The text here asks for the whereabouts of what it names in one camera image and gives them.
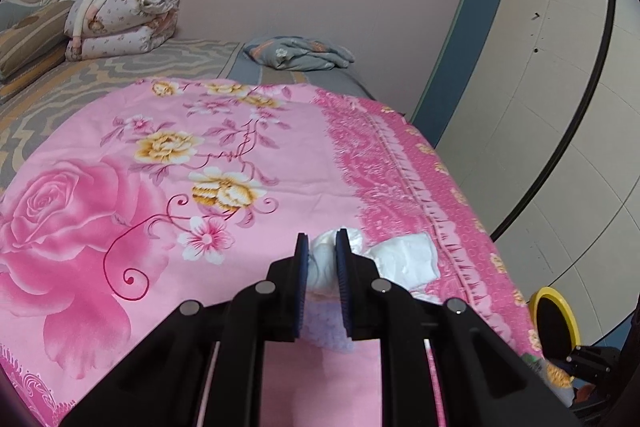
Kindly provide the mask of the small green snack wrapper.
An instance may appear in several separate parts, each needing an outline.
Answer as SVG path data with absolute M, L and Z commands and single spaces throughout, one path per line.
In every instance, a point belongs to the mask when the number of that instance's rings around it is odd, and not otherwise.
M 573 404 L 575 398 L 574 387 L 572 379 L 567 373 L 546 359 L 535 357 L 530 353 L 524 353 L 521 359 L 542 379 L 566 407 L 570 407 Z

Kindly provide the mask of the yellow rimmed black trash bin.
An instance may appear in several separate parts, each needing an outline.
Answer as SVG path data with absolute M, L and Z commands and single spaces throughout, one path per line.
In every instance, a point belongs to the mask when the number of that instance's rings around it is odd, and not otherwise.
M 546 359 L 565 361 L 582 343 L 570 304 L 553 287 L 539 288 L 529 299 L 528 311 Z

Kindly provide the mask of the pink floral quilt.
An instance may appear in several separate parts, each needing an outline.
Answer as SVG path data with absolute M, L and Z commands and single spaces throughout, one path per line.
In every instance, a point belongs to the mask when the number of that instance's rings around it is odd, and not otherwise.
M 439 276 L 519 355 L 526 300 L 446 166 L 380 103 L 315 87 L 142 78 L 65 121 L 1 197 L 1 366 L 43 426 L 186 299 L 263 277 L 296 237 L 424 233 Z

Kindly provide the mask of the grey floral blanket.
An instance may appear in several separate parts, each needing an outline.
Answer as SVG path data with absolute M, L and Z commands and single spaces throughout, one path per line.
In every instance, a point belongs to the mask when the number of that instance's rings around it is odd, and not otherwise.
M 355 62 L 352 52 L 344 46 L 297 36 L 255 39 L 244 46 L 243 52 L 259 65 L 291 72 L 345 69 Z

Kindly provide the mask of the white wardrobe doors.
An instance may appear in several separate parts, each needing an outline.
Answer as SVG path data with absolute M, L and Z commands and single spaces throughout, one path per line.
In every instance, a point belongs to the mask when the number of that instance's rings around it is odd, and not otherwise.
M 639 0 L 461 0 L 413 121 L 522 293 L 610 338 L 639 294 Z

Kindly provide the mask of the folded white floral comforter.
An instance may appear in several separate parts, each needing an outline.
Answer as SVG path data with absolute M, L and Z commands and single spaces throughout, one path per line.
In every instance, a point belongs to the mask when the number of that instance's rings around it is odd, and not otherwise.
M 180 0 L 40 0 L 42 5 L 69 1 L 64 35 L 69 61 L 145 54 L 175 33 Z

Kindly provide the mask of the brown striped pillow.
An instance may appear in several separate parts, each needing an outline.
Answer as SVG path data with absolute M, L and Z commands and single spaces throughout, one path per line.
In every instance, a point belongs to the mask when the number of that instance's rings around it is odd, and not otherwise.
M 1 82 L 64 42 L 72 2 L 55 2 L 26 16 L 1 33 Z

